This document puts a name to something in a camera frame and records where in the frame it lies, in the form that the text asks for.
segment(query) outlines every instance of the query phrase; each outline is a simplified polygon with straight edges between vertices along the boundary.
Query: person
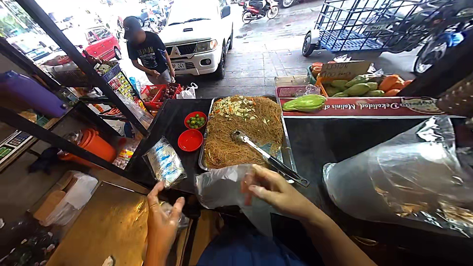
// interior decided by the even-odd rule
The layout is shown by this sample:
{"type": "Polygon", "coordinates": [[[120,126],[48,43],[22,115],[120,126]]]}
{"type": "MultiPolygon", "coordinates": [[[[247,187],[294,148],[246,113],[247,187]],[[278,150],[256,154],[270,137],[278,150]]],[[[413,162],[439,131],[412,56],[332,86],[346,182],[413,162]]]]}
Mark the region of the person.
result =
{"type": "Polygon", "coordinates": [[[128,56],[137,69],[144,71],[154,85],[169,84],[175,78],[166,46],[156,33],[144,31],[136,17],[123,20],[128,56]]]}
{"type": "Polygon", "coordinates": [[[266,0],[250,0],[248,4],[256,8],[258,12],[261,13],[261,10],[266,5],[266,0]]]}
{"type": "MultiPolygon", "coordinates": [[[[174,242],[177,223],[181,215],[184,199],[177,199],[170,216],[166,216],[158,205],[158,192],[164,187],[159,182],[148,195],[150,206],[148,216],[148,249],[144,266],[161,266],[174,242]]],[[[272,205],[281,213],[298,217],[307,230],[312,243],[320,253],[326,266],[375,266],[376,264],[337,226],[337,224],[312,204],[307,198],[293,188],[278,173],[259,165],[252,165],[252,172],[245,176],[241,184],[246,192],[245,203],[251,204],[255,196],[272,205]]],[[[249,238],[240,237],[234,242],[249,238]]],[[[245,243],[234,248],[232,241],[211,242],[199,259],[198,265],[305,265],[281,248],[273,248],[271,244],[259,241],[255,245],[245,243]],[[254,253],[245,256],[243,248],[262,250],[264,254],[254,253]],[[231,257],[226,260],[222,255],[231,257]]]]}

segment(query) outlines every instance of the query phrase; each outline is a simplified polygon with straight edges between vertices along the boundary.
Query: rice noodles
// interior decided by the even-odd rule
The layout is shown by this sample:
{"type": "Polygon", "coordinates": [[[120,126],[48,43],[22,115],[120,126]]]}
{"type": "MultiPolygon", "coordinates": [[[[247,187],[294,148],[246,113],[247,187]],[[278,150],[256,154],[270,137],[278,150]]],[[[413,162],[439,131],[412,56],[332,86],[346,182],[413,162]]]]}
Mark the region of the rice noodles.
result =
{"type": "Polygon", "coordinates": [[[207,124],[205,163],[223,168],[242,163],[265,166],[259,153],[247,144],[237,144],[230,135],[241,130],[257,145],[271,145],[272,155],[282,145],[281,106],[265,97],[233,96],[215,103],[207,124]]]}

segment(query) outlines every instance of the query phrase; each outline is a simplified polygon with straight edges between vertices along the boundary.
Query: red bowl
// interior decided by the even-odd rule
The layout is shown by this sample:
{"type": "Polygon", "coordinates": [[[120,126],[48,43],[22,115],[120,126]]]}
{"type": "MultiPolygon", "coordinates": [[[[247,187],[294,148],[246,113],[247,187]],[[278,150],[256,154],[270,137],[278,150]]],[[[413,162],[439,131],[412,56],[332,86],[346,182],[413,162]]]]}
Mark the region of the red bowl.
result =
{"type": "Polygon", "coordinates": [[[204,137],[200,131],[189,129],[182,132],[179,139],[177,139],[177,145],[183,151],[195,151],[202,145],[203,141],[204,137]]]}
{"type": "Polygon", "coordinates": [[[205,126],[206,123],[207,123],[207,116],[206,116],[203,112],[192,112],[192,113],[188,114],[188,115],[185,117],[185,119],[184,119],[184,125],[185,125],[185,127],[187,127],[188,129],[201,129],[203,126],[205,126]],[[186,121],[187,121],[187,120],[190,120],[190,118],[193,117],[193,116],[195,116],[195,115],[199,115],[199,117],[205,117],[205,123],[204,123],[201,127],[199,127],[199,128],[190,128],[190,127],[189,127],[190,125],[188,125],[188,124],[186,123],[186,121]]]}

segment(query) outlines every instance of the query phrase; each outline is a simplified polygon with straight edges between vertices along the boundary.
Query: pink basket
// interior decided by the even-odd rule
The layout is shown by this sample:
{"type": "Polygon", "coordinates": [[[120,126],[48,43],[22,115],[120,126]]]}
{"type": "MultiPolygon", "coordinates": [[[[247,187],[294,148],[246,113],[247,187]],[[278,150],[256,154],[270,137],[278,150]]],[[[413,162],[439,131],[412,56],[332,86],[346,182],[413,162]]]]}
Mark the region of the pink basket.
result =
{"type": "Polygon", "coordinates": [[[304,89],[305,86],[282,86],[277,87],[275,92],[279,98],[292,98],[293,94],[299,89],[304,89]]]}

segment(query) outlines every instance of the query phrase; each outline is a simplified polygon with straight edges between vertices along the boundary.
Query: red banner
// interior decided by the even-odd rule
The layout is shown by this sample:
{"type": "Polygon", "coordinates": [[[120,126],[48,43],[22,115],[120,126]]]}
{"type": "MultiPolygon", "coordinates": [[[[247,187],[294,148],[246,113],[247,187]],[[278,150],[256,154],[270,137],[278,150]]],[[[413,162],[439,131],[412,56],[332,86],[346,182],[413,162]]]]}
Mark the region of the red banner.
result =
{"type": "MultiPolygon", "coordinates": [[[[291,98],[281,98],[281,104],[291,98]]],[[[436,99],[429,97],[327,98],[314,112],[290,111],[284,116],[425,116],[441,115],[436,99]]]]}

